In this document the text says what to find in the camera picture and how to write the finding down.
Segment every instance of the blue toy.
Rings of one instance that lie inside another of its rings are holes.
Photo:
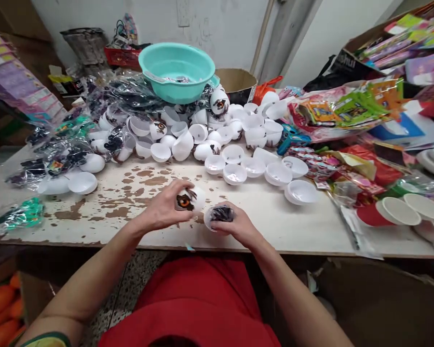
[[[306,146],[310,142],[312,142],[310,136],[299,134],[298,131],[291,125],[282,125],[283,134],[281,135],[280,144],[278,145],[278,149],[276,150],[276,153],[279,156],[284,155],[291,146]]]

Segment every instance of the teal plastic basin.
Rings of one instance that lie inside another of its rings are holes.
[[[206,52],[181,43],[156,43],[141,51],[138,62],[145,77],[150,80],[154,92],[164,101],[185,105],[197,101],[206,84],[214,87],[220,79],[214,74],[216,66]],[[184,76],[190,83],[175,79]]]

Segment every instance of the white wall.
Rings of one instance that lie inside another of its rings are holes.
[[[100,27],[112,38],[125,12],[134,18],[141,42],[181,42],[206,51],[217,67],[251,68],[268,0],[190,0],[190,27],[178,27],[176,0],[32,0],[50,31],[64,65],[76,61],[60,31]],[[271,14],[271,35],[278,5]],[[264,40],[261,58],[267,51]]]
[[[348,40],[388,18],[402,0],[323,0],[292,60],[281,85],[303,87],[313,80],[332,54]]]

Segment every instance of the worn table surface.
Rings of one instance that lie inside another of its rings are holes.
[[[24,148],[0,167],[0,207],[35,195],[11,189],[3,181],[16,162],[29,158]],[[208,175],[204,165],[190,157],[185,162],[156,163],[131,157],[122,166],[107,163],[96,174],[99,184],[92,194],[72,193],[45,198],[46,218],[35,230],[22,229],[0,236],[1,244],[100,246],[106,244],[128,220],[138,215],[160,189],[175,178],[191,180],[206,192],[206,207],[223,200],[243,208],[265,238],[285,254],[355,255],[343,222],[324,193],[312,206],[289,203],[281,189],[264,177],[229,186],[221,176]],[[374,228],[368,234],[372,246],[384,256],[434,258],[434,248],[408,227]],[[247,251],[232,237],[207,230],[203,214],[188,223],[174,225],[145,236],[139,248]]]

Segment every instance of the red plastic crate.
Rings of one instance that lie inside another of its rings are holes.
[[[105,47],[105,55],[109,65],[140,67],[138,55],[141,50],[122,50]]]

